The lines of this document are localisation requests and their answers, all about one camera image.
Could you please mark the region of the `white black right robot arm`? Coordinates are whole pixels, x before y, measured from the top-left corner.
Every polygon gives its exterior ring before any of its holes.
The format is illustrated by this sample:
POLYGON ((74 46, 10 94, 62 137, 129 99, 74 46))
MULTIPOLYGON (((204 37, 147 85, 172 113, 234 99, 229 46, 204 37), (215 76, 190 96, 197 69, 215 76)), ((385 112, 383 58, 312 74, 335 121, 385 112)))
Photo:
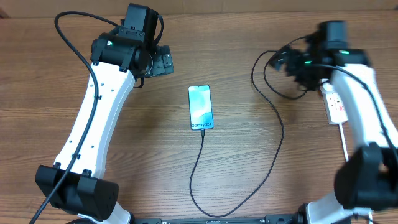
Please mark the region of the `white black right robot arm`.
POLYGON ((363 49, 349 46, 345 21, 325 21, 306 35, 305 51, 281 47, 269 60, 308 91, 327 79, 339 94, 354 136, 354 154, 335 175, 333 192, 303 204, 292 223, 349 223, 397 208, 397 129, 363 49))

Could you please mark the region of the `blue Galaxy smartphone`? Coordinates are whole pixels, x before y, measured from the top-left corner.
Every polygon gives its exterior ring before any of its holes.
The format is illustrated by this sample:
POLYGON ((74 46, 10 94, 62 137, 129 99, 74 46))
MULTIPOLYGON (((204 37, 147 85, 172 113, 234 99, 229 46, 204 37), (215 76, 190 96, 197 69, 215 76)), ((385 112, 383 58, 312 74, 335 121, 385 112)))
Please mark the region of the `blue Galaxy smartphone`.
POLYGON ((213 129, 213 110, 209 85, 188 87, 190 127, 192 130, 213 129))

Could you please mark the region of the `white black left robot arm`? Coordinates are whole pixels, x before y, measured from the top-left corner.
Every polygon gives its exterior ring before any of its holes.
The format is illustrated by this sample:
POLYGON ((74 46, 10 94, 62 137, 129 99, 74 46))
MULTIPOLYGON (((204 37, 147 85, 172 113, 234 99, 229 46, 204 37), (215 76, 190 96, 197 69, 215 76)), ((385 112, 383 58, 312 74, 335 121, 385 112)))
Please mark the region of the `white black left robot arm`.
POLYGON ((84 60, 90 77, 75 124, 52 166, 39 166, 35 182, 44 204, 78 215, 79 223, 134 223, 118 203, 118 184, 104 180, 111 136, 123 104, 147 78, 174 72, 155 10, 130 4, 120 23, 102 33, 84 60))

